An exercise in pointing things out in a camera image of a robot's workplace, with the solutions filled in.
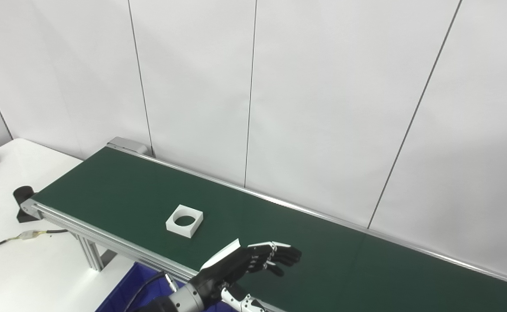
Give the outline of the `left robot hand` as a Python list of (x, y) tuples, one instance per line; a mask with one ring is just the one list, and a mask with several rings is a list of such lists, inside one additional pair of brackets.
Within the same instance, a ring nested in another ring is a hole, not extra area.
[(302, 252), (289, 244), (267, 241), (243, 247), (235, 239), (208, 259), (190, 279), (192, 294), (199, 296), (203, 309), (225, 302), (238, 312), (265, 312), (261, 302), (239, 286), (238, 280), (263, 270), (282, 277), (284, 271), (279, 264), (292, 267), (301, 256)]

